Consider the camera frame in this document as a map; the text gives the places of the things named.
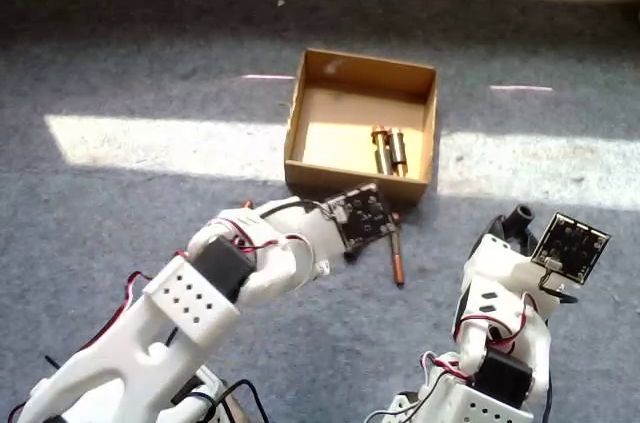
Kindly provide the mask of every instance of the black wire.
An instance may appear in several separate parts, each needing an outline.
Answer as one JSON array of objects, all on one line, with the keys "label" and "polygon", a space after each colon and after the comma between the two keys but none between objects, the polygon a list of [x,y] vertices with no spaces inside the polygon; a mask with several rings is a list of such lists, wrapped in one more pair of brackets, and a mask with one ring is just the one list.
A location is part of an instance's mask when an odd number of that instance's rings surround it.
[{"label": "black wire", "polygon": [[213,399],[211,395],[207,395],[206,393],[202,393],[201,391],[192,391],[191,393],[187,393],[185,398],[188,396],[192,396],[194,398],[202,398],[203,400],[207,400],[211,406],[216,404],[216,400]]},{"label": "black wire", "polygon": [[224,390],[216,400],[215,405],[211,405],[211,408],[209,408],[209,411],[207,412],[207,414],[204,415],[204,418],[200,420],[198,423],[209,423],[211,420],[213,420],[213,417],[216,416],[216,408],[218,407],[218,405],[220,405],[221,402],[223,402],[231,393],[236,391],[241,386],[246,386],[249,388],[249,390],[251,390],[251,393],[253,394],[253,399],[256,402],[256,406],[258,407],[258,411],[260,412],[260,416],[262,417],[262,420],[264,421],[264,423],[269,423],[269,417],[267,416],[267,413],[264,411],[264,406],[262,406],[262,402],[260,401],[260,397],[258,396],[258,390],[256,390],[256,387],[254,386],[253,383],[251,383],[249,380],[244,378],[242,380],[236,381],[229,388]]},{"label": "black wire", "polygon": [[429,392],[425,395],[425,397],[420,400],[420,403],[418,403],[418,406],[416,406],[414,408],[414,410],[411,412],[411,414],[409,416],[407,416],[406,419],[402,420],[400,423],[408,423],[409,421],[411,421],[411,419],[416,416],[416,414],[418,413],[418,411],[420,411],[420,408],[422,408],[422,405],[425,404],[425,402],[431,397],[431,395],[433,394],[434,391],[436,391],[436,386],[438,386],[438,383],[440,382],[440,380],[442,379],[442,377],[444,375],[447,375],[448,373],[446,371],[443,371],[442,373],[440,373],[438,375],[438,377],[436,378],[436,381],[433,382],[433,386],[431,387],[431,389],[429,390]]},{"label": "black wire", "polygon": [[222,407],[224,408],[224,411],[227,414],[227,419],[229,420],[229,423],[237,423],[236,419],[233,417],[233,413],[231,413],[231,408],[229,408],[229,404],[227,403],[227,401],[222,400],[220,403],[222,404]]},{"label": "black wire", "polygon": [[18,412],[24,408],[24,405],[26,405],[27,402],[23,402],[20,403],[19,405],[16,405],[13,410],[11,410],[11,412],[9,413],[9,417],[7,418],[7,423],[13,423],[14,420],[16,419],[16,415],[18,414]]},{"label": "black wire", "polygon": [[549,277],[551,276],[551,273],[552,273],[551,270],[547,270],[545,274],[542,275],[542,278],[540,278],[540,281],[538,282],[538,289],[540,291],[543,291],[547,295],[558,298],[560,300],[560,303],[564,303],[564,304],[577,303],[578,299],[575,296],[567,295],[560,291],[552,290],[544,286],[547,283],[547,281],[549,281]]},{"label": "black wire", "polygon": [[315,200],[296,200],[296,201],[290,201],[288,203],[283,203],[282,205],[275,206],[265,211],[260,215],[260,218],[267,218],[273,215],[274,213],[277,213],[278,211],[286,210],[287,208],[293,208],[295,206],[302,206],[303,208],[309,208],[309,207],[315,206],[316,208],[320,209],[320,211],[322,212],[322,215],[325,218],[329,218],[331,220],[334,219],[333,215],[328,213],[327,209],[324,206],[322,206],[320,202]]},{"label": "black wire", "polygon": [[171,333],[169,333],[169,336],[167,337],[167,341],[164,342],[164,346],[169,346],[177,334],[178,334],[178,327],[176,326],[173,330],[171,330]]},{"label": "black wire", "polygon": [[[192,396],[192,397],[196,397],[196,398],[202,398],[203,400],[207,400],[210,403],[209,410],[207,410],[207,414],[211,410],[211,408],[215,407],[215,405],[216,405],[216,400],[214,400],[213,397],[211,397],[210,395],[207,395],[206,393],[202,393],[200,391],[192,391],[191,393],[188,393],[185,396],[185,398],[188,397],[188,396]],[[231,408],[229,408],[229,405],[227,404],[227,402],[225,400],[222,400],[220,402],[220,404],[224,408],[224,411],[227,413],[227,418],[229,420],[229,423],[236,423],[236,420],[233,417],[233,414],[231,413]]]},{"label": "black wire", "polygon": [[551,383],[551,372],[549,372],[549,387],[547,388],[547,403],[544,405],[542,423],[549,423],[549,415],[551,414],[551,405],[553,405],[553,384]]},{"label": "black wire", "polygon": [[58,362],[56,360],[54,360],[53,358],[51,358],[49,355],[44,355],[44,359],[47,361],[47,363],[49,363],[51,366],[53,366],[56,370],[60,369],[60,365],[58,364]]}]

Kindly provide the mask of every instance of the brass cylinder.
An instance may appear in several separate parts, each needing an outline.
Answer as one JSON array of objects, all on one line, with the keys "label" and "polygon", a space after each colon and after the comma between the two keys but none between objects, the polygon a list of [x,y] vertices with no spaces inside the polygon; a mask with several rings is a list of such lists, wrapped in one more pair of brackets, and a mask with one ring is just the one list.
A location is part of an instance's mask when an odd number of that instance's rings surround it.
[{"label": "brass cylinder", "polygon": [[387,147],[387,130],[381,126],[374,126],[371,130],[371,141],[376,145],[374,152],[378,173],[383,175],[393,175],[393,165],[391,164],[391,152]]},{"label": "brass cylinder", "polygon": [[398,176],[407,176],[407,153],[404,146],[404,134],[400,128],[392,128],[388,133],[391,164]]}]

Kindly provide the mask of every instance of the red wire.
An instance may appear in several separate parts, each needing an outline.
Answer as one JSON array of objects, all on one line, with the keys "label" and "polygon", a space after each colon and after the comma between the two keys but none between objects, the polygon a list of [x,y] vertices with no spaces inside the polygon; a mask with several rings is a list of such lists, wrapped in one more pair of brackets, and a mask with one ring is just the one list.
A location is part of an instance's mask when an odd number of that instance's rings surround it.
[{"label": "red wire", "polygon": [[278,240],[268,240],[259,246],[240,246],[239,249],[243,253],[253,253],[254,251],[261,250],[262,248],[266,248],[267,246],[278,244]]},{"label": "red wire", "polygon": [[115,313],[109,318],[109,321],[95,334],[93,338],[91,338],[87,343],[85,343],[80,350],[85,350],[93,345],[96,341],[98,341],[108,330],[113,326],[113,324],[118,321],[118,318],[122,316],[122,314],[129,309],[131,306],[131,302],[133,301],[133,284],[135,283],[138,277],[143,277],[146,280],[151,280],[150,276],[145,275],[141,271],[134,271],[127,278],[127,282],[124,285],[124,301],[115,311]]},{"label": "red wire", "polygon": [[491,345],[495,345],[495,346],[502,346],[502,345],[508,345],[509,343],[513,342],[522,332],[522,330],[524,329],[524,326],[527,324],[527,314],[526,314],[526,310],[527,310],[527,305],[526,303],[523,304],[523,308],[522,308],[522,315],[520,317],[520,327],[518,328],[518,330],[513,333],[511,331],[511,328],[509,328],[509,326],[504,323],[503,321],[499,320],[498,318],[495,318],[493,316],[490,315],[469,315],[469,316],[465,316],[462,317],[460,319],[460,323],[458,323],[458,326],[456,327],[454,333],[453,333],[453,339],[457,340],[458,339],[458,334],[460,333],[460,328],[462,327],[462,323],[464,323],[465,321],[470,321],[470,320],[484,320],[484,321],[490,321],[492,323],[497,323],[499,325],[501,325],[503,328],[506,328],[507,331],[509,331],[509,333],[511,333],[509,336],[505,337],[505,338],[500,338],[499,340],[491,340],[489,343]]},{"label": "red wire", "polygon": [[240,233],[245,240],[247,240],[249,242],[249,246],[253,246],[253,240],[251,239],[251,237],[249,235],[247,235],[247,232],[244,231],[240,225],[238,225],[235,221],[230,220],[228,218],[220,218],[218,217],[219,220],[225,221],[227,223],[229,223],[231,226],[233,226],[235,228],[235,230]]},{"label": "red wire", "polygon": [[461,372],[460,370],[456,370],[455,368],[453,368],[453,364],[457,364],[458,362],[452,362],[452,361],[443,361],[440,360],[438,358],[435,358],[432,355],[428,355],[427,358],[429,358],[429,361],[431,361],[431,363],[433,363],[435,366],[438,366],[440,368],[442,368],[444,371],[446,371],[447,373],[460,378],[462,380],[465,381],[469,381],[471,379],[471,377],[469,375],[465,375],[463,372]]}]

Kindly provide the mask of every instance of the electronic component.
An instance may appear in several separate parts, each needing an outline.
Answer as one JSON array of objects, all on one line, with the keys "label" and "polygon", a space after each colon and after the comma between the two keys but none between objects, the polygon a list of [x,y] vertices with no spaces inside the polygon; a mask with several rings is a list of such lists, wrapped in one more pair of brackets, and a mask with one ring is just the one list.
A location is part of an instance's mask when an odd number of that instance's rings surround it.
[{"label": "electronic component", "polygon": [[392,128],[387,133],[387,143],[391,152],[391,164],[397,176],[407,176],[407,154],[404,147],[404,134],[400,128]]},{"label": "electronic component", "polygon": [[498,401],[520,408],[531,386],[531,368],[513,356],[487,347],[473,387]]},{"label": "electronic component", "polygon": [[609,238],[606,233],[556,213],[540,238],[531,261],[583,285]]},{"label": "electronic component", "polygon": [[391,213],[375,183],[368,183],[325,201],[347,251],[396,230]]},{"label": "electronic component", "polygon": [[249,257],[222,237],[213,239],[193,259],[193,267],[220,293],[234,303],[240,288],[255,271]]},{"label": "electronic component", "polygon": [[402,250],[400,248],[399,231],[391,232],[391,266],[393,267],[393,280],[398,288],[404,287],[404,263],[402,261]]},{"label": "electronic component", "polygon": [[376,157],[378,173],[383,175],[393,175],[391,152],[387,147],[387,130],[382,126],[374,126],[371,130],[371,141],[376,145],[374,155]]}]

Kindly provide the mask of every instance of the white wire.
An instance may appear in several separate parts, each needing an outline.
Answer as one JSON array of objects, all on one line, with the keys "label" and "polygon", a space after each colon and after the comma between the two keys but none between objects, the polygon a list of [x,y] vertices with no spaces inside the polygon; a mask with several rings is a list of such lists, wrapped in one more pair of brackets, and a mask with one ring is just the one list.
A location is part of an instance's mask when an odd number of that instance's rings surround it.
[{"label": "white wire", "polygon": [[398,415],[401,415],[403,413],[406,413],[407,411],[413,410],[416,406],[418,406],[419,403],[420,402],[416,401],[415,403],[412,403],[411,405],[407,406],[406,408],[403,408],[402,410],[396,410],[396,411],[376,410],[376,411],[372,411],[371,413],[369,413],[369,415],[367,415],[367,417],[364,419],[363,423],[369,423],[376,416],[398,416]]}]

